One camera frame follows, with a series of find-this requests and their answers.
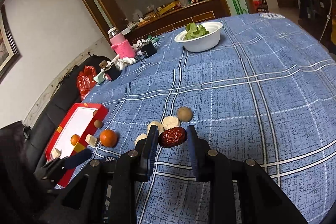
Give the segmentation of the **mint green cloth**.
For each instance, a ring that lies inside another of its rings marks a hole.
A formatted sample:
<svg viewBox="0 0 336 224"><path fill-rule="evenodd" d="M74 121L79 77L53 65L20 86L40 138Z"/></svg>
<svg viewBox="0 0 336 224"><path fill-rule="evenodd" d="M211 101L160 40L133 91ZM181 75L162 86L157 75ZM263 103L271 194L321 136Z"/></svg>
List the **mint green cloth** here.
<svg viewBox="0 0 336 224"><path fill-rule="evenodd" d="M101 84L104 81L106 81L107 79L108 79L108 77L105 75L105 72L103 70L101 70L101 72L99 72L96 76L93 77L93 80L97 84Z"/></svg>

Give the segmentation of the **white bowl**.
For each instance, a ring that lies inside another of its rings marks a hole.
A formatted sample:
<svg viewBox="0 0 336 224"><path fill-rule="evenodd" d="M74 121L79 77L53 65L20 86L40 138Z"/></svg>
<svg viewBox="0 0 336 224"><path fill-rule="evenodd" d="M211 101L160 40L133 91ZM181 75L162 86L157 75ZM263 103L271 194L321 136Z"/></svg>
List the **white bowl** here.
<svg viewBox="0 0 336 224"><path fill-rule="evenodd" d="M217 46L220 41L223 24L220 22L205 22L201 25L210 33L200 38L184 40L183 38L186 34L186 30L184 30L174 38L174 41L182 45L189 52L193 53L207 51Z"/></svg>

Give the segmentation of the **white fruit chunk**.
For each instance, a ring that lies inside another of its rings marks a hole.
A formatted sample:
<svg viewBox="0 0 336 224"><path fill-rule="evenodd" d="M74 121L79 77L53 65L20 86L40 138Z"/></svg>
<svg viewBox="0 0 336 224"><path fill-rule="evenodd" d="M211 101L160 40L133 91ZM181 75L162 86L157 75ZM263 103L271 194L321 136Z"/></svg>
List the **white fruit chunk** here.
<svg viewBox="0 0 336 224"><path fill-rule="evenodd" d="M98 144L99 142L99 139L94 137L93 135L91 134L88 134L86 137L85 137L85 141L86 143L91 146L91 147L96 147L96 145Z"/></svg>

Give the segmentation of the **small orange in tray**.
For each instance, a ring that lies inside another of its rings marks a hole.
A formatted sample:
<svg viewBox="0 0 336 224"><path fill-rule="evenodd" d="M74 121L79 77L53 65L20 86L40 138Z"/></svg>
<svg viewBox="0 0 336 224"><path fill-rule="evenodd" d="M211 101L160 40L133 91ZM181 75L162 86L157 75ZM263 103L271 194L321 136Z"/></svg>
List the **small orange in tray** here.
<svg viewBox="0 0 336 224"><path fill-rule="evenodd" d="M73 146L75 146L78 143L79 140L80 140L80 136L79 135L74 134L74 135L71 136L71 144Z"/></svg>

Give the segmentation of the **beige fruit chunk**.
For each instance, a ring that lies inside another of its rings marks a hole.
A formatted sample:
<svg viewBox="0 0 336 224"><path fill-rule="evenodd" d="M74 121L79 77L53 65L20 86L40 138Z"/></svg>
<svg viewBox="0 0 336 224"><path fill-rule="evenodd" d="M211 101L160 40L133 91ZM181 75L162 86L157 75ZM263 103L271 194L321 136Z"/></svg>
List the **beige fruit chunk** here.
<svg viewBox="0 0 336 224"><path fill-rule="evenodd" d="M60 158L60 156L62 155L62 151L57 149L57 148L54 148L52 151L51 151L51 158L52 159L57 159L57 158Z"/></svg>

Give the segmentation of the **green lettuce leaves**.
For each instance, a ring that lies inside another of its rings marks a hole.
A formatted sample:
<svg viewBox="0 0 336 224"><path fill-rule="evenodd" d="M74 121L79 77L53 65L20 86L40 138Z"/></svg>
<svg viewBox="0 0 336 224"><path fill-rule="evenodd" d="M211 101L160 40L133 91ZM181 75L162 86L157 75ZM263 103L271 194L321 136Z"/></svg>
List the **green lettuce leaves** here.
<svg viewBox="0 0 336 224"><path fill-rule="evenodd" d="M195 23L189 23L187 26L185 26L185 30L186 34L183 38L184 40L200 38L210 33L201 24L196 25Z"/></svg>

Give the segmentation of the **red jujube date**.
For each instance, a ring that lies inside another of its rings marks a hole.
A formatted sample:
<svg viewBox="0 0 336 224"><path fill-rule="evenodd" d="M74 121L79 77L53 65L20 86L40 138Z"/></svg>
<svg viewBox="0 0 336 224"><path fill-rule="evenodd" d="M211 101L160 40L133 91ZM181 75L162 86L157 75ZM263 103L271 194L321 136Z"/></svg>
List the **red jujube date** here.
<svg viewBox="0 0 336 224"><path fill-rule="evenodd" d="M182 127L173 127L165 130L158 137L158 143L162 148L171 148L184 143L187 139L187 132Z"/></svg>

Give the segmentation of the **brown round longan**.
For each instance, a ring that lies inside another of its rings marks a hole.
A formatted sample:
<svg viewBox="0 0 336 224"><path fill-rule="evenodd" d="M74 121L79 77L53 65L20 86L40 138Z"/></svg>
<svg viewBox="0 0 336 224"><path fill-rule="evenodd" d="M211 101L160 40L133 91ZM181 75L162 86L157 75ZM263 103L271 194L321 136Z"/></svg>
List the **brown round longan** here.
<svg viewBox="0 0 336 224"><path fill-rule="evenodd" d="M189 122L193 118L193 112L187 107L180 107L177 110L177 118L182 122Z"/></svg>

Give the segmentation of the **brown longan by tray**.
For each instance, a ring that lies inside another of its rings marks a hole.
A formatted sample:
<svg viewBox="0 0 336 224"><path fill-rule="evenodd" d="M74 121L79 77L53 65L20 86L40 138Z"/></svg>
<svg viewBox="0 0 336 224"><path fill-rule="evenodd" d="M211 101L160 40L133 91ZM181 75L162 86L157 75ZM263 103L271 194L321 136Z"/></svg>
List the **brown longan by tray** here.
<svg viewBox="0 0 336 224"><path fill-rule="evenodd" d="M103 127L103 122L98 120L98 119L95 120L93 124L96 128L102 128Z"/></svg>

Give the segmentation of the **white gloves pile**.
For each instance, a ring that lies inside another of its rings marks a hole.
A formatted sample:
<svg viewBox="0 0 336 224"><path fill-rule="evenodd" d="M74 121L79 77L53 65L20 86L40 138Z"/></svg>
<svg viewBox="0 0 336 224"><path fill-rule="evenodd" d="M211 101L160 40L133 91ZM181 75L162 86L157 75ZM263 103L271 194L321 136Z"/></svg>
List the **white gloves pile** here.
<svg viewBox="0 0 336 224"><path fill-rule="evenodd" d="M116 55L116 57L112 60L112 63L119 71L122 71L127 66L135 64L136 60L133 57L121 58L120 55Z"/></svg>

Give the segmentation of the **black leather sofa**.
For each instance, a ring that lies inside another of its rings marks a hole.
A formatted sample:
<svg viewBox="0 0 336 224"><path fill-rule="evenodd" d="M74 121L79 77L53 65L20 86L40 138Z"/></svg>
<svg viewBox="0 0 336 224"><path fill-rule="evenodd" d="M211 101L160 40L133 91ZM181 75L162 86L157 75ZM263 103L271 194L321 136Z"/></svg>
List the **black leather sofa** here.
<svg viewBox="0 0 336 224"><path fill-rule="evenodd" d="M21 158L31 172L47 162L45 148L52 135L72 105L81 102L80 92L76 86L79 73L85 66L92 66L99 72L99 64L104 60L109 61L110 58L93 55L67 72L58 83L56 93L32 127L18 121L1 128L1 141L5 140L5 135L13 135L23 144Z"/></svg>

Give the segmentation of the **framed wall picture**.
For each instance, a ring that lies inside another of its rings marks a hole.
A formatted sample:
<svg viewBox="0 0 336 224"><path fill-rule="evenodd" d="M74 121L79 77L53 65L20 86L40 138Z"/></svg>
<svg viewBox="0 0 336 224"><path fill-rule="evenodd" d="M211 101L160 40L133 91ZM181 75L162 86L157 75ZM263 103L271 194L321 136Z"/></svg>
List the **framed wall picture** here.
<svg viewBox="0 0 336 224"><path fill-rule="evenodd" d="M10 30L7 19L5 5L1 6L1 79L6 77L9 71L21 58L21 53L15 43L13 34Z"/></svg>

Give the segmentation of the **orange tangerine on cloth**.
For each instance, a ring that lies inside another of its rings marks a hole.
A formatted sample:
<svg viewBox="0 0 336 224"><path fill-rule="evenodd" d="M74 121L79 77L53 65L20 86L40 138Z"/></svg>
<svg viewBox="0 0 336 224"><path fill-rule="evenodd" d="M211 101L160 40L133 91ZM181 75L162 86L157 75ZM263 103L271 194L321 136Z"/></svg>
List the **orange tangerine on cloth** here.
<svg viewBox="0 0 336 224"><path fill-rule="evenodd" d="M100 133L100 142L104 147L114 147L118 141L118 135L110 129L103 130Z"/></svg>

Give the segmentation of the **pink sleeved bottle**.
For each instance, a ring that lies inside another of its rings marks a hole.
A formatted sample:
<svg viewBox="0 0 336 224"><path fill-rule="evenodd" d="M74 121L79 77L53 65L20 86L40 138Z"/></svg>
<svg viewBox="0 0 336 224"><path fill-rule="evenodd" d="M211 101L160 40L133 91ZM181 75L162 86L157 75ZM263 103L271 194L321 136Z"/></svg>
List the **pink sleeved bottle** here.
<svg viewBox="0 0 336 224"><path fill-rule="evenodd" d="M109 41L112 50L115 51L116 55L119 55L120 59L130 57L135 57L135 51L128 42L128 40L123 36L121 32L118 31L116 27L111 28L108 31Z"/></svg>

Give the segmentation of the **red rimmed white tray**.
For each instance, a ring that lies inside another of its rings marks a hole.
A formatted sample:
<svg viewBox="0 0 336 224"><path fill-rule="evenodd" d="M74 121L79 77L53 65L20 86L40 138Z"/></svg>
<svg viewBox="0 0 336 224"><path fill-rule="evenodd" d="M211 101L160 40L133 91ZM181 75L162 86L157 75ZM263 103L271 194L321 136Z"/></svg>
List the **red rimmed white tray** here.
<svg viewBox="0 0 336 224"><path fill-rule="evenodd" d="M60 125L52 135L47 147L45 148L45 156L47 161L51 158L51 151L57 148L62 151L60 158L70 157L76 153L86 149L88 144L85 137L88 134L94 135L97 128L94 126L95 120L103 121L108 114L108 109L97 103L76 103L65 115ZM77 134L80 136L78 143L73 146L71 144L71 136Z"/></svg>

